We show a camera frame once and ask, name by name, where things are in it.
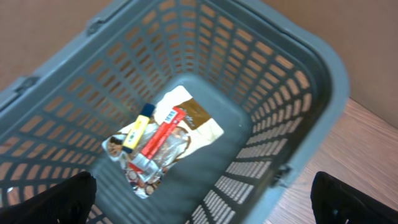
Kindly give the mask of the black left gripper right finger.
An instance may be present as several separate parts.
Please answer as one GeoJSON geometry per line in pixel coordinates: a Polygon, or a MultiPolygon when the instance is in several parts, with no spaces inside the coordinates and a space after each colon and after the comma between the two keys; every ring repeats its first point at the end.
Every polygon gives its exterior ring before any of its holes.
{"type": "Polygon", "coordinates": [[[396,210],[323,171],[315,175],[310,198],[317,224],[397,224],[396,210]]]}

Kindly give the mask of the grey plastic shopping basket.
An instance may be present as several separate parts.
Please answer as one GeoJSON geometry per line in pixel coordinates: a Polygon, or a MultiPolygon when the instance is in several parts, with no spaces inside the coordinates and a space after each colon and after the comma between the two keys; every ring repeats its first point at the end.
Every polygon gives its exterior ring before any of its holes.
{"type": "Polygon", "coordinates": [[[260,1],[114,1],[1,93],[1,208],[87,170],[89,223],[262,223],[349,96],[323,40],[260,1]],[[184,87],[222,127],[139,198],[101,147],[184,87]]]}

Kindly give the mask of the yellow highlighter pen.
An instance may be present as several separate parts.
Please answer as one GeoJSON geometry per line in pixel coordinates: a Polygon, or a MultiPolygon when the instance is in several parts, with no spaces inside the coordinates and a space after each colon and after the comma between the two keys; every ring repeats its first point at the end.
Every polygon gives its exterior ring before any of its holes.
{"type": "Polygon", "coordinates": [[[131,154],[136,148],[150,122],[154,110],[155,106],[153,104],[146,103],[144,105],[123,142],[124,152],[131,154]]]}

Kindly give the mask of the red stick snack packet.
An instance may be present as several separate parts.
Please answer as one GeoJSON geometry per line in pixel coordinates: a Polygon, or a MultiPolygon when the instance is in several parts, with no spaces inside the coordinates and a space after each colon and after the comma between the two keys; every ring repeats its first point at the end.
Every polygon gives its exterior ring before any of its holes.
{"type": "Polygon", "coordinates": [[[184,117],[185,112],[183,110],[173,107],[142,151],[129,163],[129,168],[139,174],[143,174],[150,167],[150,163],[160,150],[160,147],[166,142],[172,131],[184,117]]]}

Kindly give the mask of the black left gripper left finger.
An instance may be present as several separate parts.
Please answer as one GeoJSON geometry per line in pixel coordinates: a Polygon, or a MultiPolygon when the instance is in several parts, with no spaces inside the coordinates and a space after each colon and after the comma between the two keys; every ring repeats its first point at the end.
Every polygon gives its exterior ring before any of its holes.
{"type": "Polygon", "coordinates": [[[1,210],[2,224],[84,224],[95,203],[96,179],[87,171],[1,210]]]}

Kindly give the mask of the beige brown snack pouch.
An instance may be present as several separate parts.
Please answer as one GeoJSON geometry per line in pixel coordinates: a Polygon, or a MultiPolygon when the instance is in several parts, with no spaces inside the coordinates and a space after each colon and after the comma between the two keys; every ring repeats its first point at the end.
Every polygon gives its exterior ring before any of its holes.
{"type": "Polygon", "coordinates": [[[224,133],[221,126],[181,85],[166,93],[154,106],[150,122],[131,154],[123,151],[123,142],[134,121],[102,143],[108,157],[119,163],[132,191],[140,198],[152,195],[164,175],[179,160],[212,144],[224,133]],[[173,107],[183,110],[185,117],[160,147],[150,167],[143,174],[129,168],[129,163],[142,151],[173,107]]]}

